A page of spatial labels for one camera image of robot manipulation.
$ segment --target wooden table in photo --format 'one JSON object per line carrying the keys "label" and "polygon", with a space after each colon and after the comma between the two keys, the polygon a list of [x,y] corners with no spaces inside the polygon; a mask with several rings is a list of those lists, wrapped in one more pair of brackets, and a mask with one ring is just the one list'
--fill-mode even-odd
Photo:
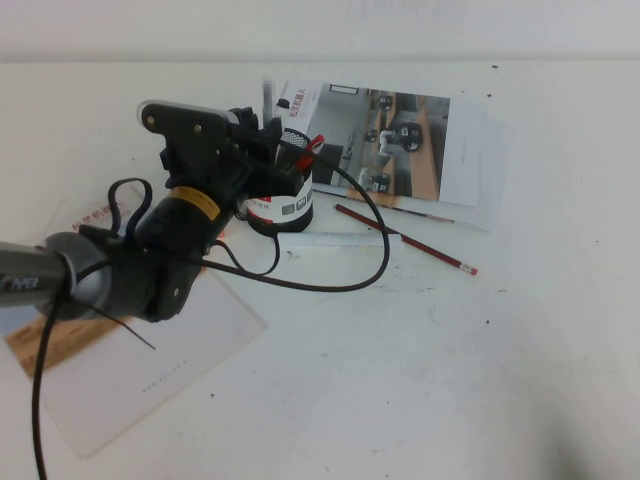
{"label": "wooden table in photo", "polygon": [[436,174],[436,163],[433,158],[429,118],[427,117],[426,108],[420,110],[416,118],[416,123],[422,128],[423,142],[417,152],[409,154],[409,162],[411,165],[411,196],[424,198],[425,200],[438,200],[440,197],[438,176]]}

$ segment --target white wall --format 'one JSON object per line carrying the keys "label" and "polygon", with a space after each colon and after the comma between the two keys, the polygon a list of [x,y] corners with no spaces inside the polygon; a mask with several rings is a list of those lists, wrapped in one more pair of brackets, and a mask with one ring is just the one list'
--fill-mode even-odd
{"label": "white wall", "polygon": [[636,0],[3,0],[0,61],[628,57],[638,18]]}

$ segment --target robotic arm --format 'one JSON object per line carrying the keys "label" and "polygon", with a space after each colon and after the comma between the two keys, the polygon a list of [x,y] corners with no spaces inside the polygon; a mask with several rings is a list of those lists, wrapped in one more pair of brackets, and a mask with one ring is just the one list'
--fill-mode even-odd
{"label": "robotic arm", "polygon": [[[0,243],[0,307],[34,304],[48,313],[54,296],[66,289],[74,302],[64,304],[60,319],[97,316],[82,305],[114,317],[169,319],[181,311],[201,269],[197,262],[240,203],[295,196],[302,187],[304,171],[295,163],[277,165],[278,148],[287,148],[279,147],[278,118],[259,130],[250,108],[224,112],[161,102],[143,104],[139,116],[148,131],[166,139],[160,158],[169,172],[169,194],[140,222],[151,187],[141,179],[123,180],[109,191],[111,230],[82,226],[79,233],[48,237],[43,247]],[[115,191],[127,181],[143,183],[145,200],[123,238],[116,233]],[[177,257],[192,263],[173,261]]]}

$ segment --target white paper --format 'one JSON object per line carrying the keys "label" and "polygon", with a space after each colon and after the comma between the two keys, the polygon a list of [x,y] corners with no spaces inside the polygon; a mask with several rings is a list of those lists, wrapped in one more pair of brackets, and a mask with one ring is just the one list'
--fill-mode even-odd
{"label": "white paper", "polygon": [[42,399],[79,457],[104,446],[264,330],[212,273],[201,274],[180,315],[129,325],[47,369]]}
{"label": "white paper", "polygon": [[287,82],[280,98],[289,101],[289,115],[282,119],[282,126],[306,133],[321,91],[322,82]]}
{"label": "white paper", "polygon": [[423,202],[401,197],[398,208],[454,220],[457,223],[491,230],[497,223],[504,192],[507,160],[513,130],[487,118],[481,149],[480,195],[476,207],[444,202]]}
{"label": "white paper", "polygon": [[476,206],[485,109],[452,99],[442,164],[440,201]]}

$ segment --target white label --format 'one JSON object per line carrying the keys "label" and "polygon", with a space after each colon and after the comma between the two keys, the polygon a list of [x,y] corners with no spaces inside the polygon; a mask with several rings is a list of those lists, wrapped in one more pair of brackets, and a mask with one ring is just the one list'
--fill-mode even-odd
{"label": "white label", "polygon": [[300,189],[297,197],[265,197],[247,200],[247,210],[250,214],[271,223],[288,223],[302,217],[311,208],[311,189],[313,175]]}

